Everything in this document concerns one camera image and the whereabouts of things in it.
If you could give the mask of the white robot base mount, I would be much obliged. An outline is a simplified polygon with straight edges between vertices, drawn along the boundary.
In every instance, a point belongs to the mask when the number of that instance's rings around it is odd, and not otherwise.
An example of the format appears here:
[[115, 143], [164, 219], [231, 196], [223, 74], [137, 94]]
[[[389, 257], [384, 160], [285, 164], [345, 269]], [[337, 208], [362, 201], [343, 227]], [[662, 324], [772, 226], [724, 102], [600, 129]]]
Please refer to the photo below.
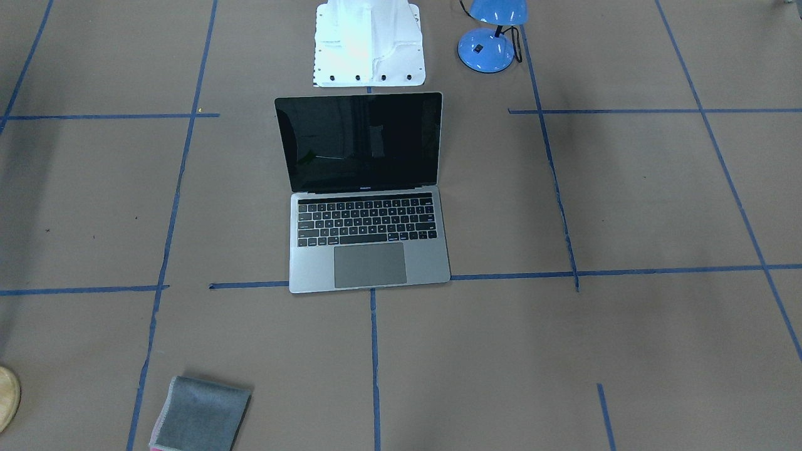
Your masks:
[[315, 12], [313, 86], [422, 86], [419, 7], [407, 1], [326, 1]]

